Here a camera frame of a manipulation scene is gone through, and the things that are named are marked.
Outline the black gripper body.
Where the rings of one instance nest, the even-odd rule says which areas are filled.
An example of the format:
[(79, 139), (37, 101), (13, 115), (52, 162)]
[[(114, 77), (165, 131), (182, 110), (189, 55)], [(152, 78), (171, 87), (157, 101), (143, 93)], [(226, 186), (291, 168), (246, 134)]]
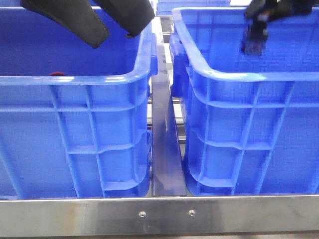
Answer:
[(245, 10), (245, 19), (275, 21), (286, 17), (309, 15), (318, 0), (252, 0)]

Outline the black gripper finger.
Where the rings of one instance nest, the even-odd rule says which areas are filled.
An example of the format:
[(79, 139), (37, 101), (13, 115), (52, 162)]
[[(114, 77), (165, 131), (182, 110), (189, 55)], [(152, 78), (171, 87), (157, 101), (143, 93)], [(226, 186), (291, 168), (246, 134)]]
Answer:
[(20, 5), (60, 24), (94, 49), (110, 36), (87, 0), (21, 0)]
[(94, 3), (118, 23), (128, 37), (138, 36), (155, 17), (149, 0), (95, 0)]

